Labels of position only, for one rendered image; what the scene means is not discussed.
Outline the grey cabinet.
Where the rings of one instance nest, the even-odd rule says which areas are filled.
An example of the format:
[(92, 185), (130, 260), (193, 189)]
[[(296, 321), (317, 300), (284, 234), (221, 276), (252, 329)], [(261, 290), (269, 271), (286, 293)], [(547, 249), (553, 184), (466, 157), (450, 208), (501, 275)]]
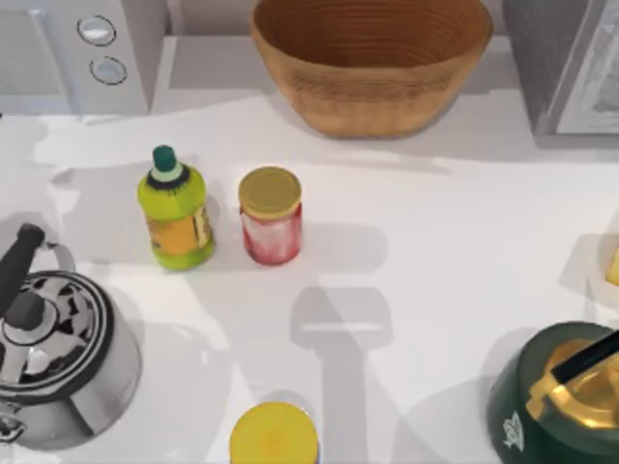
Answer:
[(619, 0), (503, 0), (541, 148), (619, 151)]

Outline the round microwave knob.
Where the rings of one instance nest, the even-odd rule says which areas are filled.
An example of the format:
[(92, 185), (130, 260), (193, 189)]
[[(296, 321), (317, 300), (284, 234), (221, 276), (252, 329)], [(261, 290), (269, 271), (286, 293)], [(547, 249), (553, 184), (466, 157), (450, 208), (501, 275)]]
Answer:
[(81, 39), (93, 46), (109, 46), (117, 36), (114, 24), (102, 15), (81, 18), (76, 31)]
[(98, 82), (107, 86), (120, 85), (128, 77), (126, 66), (118, 59), (110, 56), (92, 60), (89, 70)]

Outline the yellow lidded can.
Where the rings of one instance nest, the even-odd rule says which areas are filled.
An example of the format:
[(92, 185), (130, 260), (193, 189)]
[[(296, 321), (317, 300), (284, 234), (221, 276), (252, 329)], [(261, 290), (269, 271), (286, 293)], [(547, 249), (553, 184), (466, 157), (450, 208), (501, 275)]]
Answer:
[(319, 464), (319, 439), (304, 410), (288, 402), (267, 401), (237, 420), (228, 454), (230, 464)]

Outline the brown woven basket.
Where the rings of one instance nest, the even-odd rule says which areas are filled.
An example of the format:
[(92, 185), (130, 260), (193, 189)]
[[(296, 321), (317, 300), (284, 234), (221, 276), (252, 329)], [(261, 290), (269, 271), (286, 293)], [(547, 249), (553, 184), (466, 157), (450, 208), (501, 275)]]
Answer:
[(374, 138), (419, 131), (445, 109), (493, 24), (482, 0), (257, 0), (250, 29), (308, 126)]

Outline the red jar with gold lid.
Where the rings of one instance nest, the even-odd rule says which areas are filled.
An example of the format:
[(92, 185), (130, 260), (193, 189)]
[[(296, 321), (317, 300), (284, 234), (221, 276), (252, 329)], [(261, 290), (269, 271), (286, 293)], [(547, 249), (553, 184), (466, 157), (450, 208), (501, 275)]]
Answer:
[(263, 166), (244, 176), (238, 194), (248, 255), (265, 266), (278, 266), (294, 259), (303, 241), (299, 179), (282, 167)]

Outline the green bottle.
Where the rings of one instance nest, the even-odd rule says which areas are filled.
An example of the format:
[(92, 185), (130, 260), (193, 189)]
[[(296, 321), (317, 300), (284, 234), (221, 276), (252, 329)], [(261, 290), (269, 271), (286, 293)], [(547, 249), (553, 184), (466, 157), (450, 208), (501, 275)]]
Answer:
[(202, 175), (180, 161), (174, 149), (160, 145), (153, 164), (137, 186), (151, 249), (158, 262), (185, 271), (203, 264), (215, 247)]

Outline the white bowl with yellow item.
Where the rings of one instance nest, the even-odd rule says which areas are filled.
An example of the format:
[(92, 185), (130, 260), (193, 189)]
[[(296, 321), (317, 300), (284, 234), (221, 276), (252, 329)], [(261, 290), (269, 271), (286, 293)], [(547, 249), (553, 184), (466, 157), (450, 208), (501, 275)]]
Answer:
[(585, 251), (585, 268), (593, 300), (603, 307), (619, 311), (619, 285), (606, 278), (619, 248), (619, 232), (593, 235)]

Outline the pale microwave oven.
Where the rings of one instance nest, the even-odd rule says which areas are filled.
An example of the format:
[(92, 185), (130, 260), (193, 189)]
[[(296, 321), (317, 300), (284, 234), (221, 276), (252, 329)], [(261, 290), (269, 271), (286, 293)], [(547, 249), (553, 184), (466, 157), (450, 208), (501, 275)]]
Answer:
[[(92, 15), (114, 24), (109, 46), (78, 36)], [(168, 24), (166, 0), (0, 0), (0, 115), (149, 113)], [(122, 84), (91, 75), (104, 56), (126, 66)]]

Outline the green and gold kettle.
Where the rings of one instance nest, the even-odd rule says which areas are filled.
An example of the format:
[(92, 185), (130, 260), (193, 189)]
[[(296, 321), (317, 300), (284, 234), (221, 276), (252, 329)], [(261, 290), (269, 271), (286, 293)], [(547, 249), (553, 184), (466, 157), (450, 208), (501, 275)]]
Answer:
[(486, 430), (500, 464), (619, 464), (619, 330), (536, 333), (491, 387)]

